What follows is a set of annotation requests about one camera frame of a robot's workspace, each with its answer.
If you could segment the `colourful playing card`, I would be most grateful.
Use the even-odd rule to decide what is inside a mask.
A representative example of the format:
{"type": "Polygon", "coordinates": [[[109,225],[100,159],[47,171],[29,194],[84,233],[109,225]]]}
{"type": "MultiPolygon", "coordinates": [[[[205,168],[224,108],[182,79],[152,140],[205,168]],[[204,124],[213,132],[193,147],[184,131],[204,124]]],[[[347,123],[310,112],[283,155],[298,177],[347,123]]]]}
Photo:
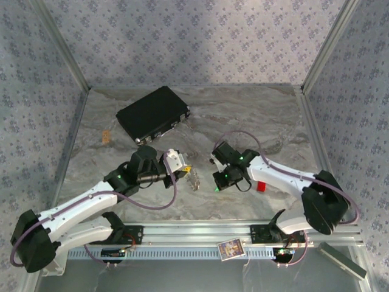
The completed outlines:
{"type": "Polygon", "coordinates": [[[242,257],[246,254],[240,238],[218,243],[217,247],[222,262],[242,257]]]}

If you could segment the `aluminium frame post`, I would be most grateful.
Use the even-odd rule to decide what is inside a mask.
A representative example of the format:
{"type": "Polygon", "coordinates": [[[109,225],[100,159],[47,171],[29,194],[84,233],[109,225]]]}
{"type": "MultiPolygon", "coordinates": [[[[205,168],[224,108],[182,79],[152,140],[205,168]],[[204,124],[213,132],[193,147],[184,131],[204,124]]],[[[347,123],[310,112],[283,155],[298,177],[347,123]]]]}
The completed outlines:
{"type": "Polygon", "coordinates": [[[343,3],[327,37],[325,38],[325,41],[323,42],[322,47],[318,52],[317,57],[315,58],[304,82],[301,84],[301,90],[304,95],[310,92],[317,81],[360,1],[361,0],[345,0],[343,3]]]}
{"type": "Polygon", "coordinates": [[[61,34],[59,27],[57,26],[54,17],[51,15],[47,5],[43,0],[29,0],[35,13],[42,22],[43,27],[46,29],[51,40],[53,41],[57,51],[64,60],[64,63],[70,70],[72,76],[77,82],[78,86],[84,91],[89,92],[90,86],[88,85],[79,65],[77,64],[70,47],[67,45],[63,35],[61,34]]]}

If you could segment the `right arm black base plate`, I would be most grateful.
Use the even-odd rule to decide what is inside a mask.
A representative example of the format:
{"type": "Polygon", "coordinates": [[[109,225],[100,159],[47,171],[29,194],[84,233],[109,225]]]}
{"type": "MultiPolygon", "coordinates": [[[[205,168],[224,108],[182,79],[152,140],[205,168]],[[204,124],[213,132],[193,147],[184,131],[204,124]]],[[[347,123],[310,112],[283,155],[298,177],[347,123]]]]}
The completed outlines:
{"type": "Polygon", "coordinates": [[[276,226],[269,224],[253,224],[250,225],[250,236],[253,244],[260,243],[304,243],[305,236],[302,232],[294,232],[293,234],[285,234],[276,226]]]}

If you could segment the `grey plastic bracket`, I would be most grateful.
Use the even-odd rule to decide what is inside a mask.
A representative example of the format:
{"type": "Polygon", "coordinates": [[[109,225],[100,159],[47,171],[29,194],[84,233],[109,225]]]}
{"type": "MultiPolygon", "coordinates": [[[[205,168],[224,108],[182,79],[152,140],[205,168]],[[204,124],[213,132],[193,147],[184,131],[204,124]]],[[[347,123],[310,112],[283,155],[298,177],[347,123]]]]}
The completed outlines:
{"type": "Polygon", "coordinates": [[[66,269],[67,252],[57,255],[45,268],[42,269],[42,276],[62,276],[66,269]]]}

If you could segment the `grey metal bar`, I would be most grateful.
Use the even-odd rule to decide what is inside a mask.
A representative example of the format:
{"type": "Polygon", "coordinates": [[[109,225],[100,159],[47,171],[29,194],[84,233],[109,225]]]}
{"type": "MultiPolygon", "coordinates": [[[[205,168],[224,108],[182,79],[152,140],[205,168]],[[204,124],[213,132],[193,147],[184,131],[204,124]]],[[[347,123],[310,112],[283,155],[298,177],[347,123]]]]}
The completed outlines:
{"type": "Polygon", "coordinates": [[[365,279],[367,271],[331,245],[327,244],[326,242],[321,242],[317,249],[322,255],[327,257],[330,261],[332,261],[332,263],[337,265],[346,273],[350,274],[358,280],[365,279]]]}

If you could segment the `left black controller board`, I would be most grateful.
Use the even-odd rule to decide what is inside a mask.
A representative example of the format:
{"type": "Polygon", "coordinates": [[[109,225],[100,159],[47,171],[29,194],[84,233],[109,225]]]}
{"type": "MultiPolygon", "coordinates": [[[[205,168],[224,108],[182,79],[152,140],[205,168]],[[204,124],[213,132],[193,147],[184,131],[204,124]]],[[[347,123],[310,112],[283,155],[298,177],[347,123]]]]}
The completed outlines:
{"type": "Polygon", "coordinates": [[[103,248],[100,252],[100,257],[124,257],[126,256],[126,250],[123,248],[103,248]]]}

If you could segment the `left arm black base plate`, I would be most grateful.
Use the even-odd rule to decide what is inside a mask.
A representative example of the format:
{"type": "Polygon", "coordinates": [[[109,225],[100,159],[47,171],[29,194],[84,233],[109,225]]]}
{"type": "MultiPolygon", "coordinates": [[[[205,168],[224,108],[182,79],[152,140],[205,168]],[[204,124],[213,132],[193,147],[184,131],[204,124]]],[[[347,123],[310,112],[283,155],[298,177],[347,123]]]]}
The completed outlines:
{"type": "Polygon", "coordinates": [[[102,241],[103,245],[140,245],[143,239],[143,226],[124,225],[115,229],[112,234],[102,241]]]}

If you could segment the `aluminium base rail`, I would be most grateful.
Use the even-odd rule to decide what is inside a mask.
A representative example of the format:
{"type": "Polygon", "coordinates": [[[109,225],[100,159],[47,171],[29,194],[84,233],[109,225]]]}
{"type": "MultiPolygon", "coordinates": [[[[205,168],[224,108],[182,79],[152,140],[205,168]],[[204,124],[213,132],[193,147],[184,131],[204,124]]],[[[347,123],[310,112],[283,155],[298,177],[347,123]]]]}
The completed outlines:
{"type": "MultiPolygon", "coordinates": [[[[143,226],[141,246],[198,246],[209,247],[219,242],[240,238],[245,246],[252,244],[252,225],[264,224],[264,220],[188,220],[134,222],[143,226]]],[[[332,246],[363,246],[360,229],[356,224],[340,225],[332,235],[323,235],[313,229],[306,231],[308,246],[322,242],[332,246]]]]}

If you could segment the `aluminium table side rail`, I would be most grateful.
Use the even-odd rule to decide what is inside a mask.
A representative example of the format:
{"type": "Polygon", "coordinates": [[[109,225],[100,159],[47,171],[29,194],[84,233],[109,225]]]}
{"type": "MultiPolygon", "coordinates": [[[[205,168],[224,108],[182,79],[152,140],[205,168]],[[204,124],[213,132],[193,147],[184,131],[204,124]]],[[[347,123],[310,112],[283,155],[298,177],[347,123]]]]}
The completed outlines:
{"type": "Polygon", "coordinates": [[[320,140],[308,102],[299,87],[294,86],[294,92],[319,167],[319,172],[308,179],[311,185],[303,192],[303,207],[308,216],[308,222],[314,229],[324,234],[331,234],[341,222],[347,210],[347,204],[340,195],[336,194],[339,185],[332,174],[328,157],[323,150],[323,143],[320,140]]]}
{"type": "Polygon", "coordinates": [[[77,137],[78,129],[80,127],[81,118],[88,100],[90,90],[82,91],[80,98],[78,99],[75,113],[72,117],[71,124],[68,128],[66,140],[61,151],[61,156],[58,161],[58,165],[55,171],[54,177],[49,181],[49,190],[43,193],[43,204],[39,207],[39,211],[47,210],[56,206],[64,179],[66,176],[67,168],[71,158],[72,150],[77,137]]]}

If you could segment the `black hard case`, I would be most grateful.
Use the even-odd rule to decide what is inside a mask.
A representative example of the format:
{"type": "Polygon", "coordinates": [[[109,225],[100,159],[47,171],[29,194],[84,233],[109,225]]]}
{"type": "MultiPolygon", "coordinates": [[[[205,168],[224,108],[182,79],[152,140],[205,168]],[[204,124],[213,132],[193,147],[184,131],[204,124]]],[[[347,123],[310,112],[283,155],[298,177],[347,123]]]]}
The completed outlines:
{"type": "Polygon", "coordinates": [[[187,119],[190,107],[167,86],[119,110],[116,118],[139,146],[146,145],[187,119]]]}

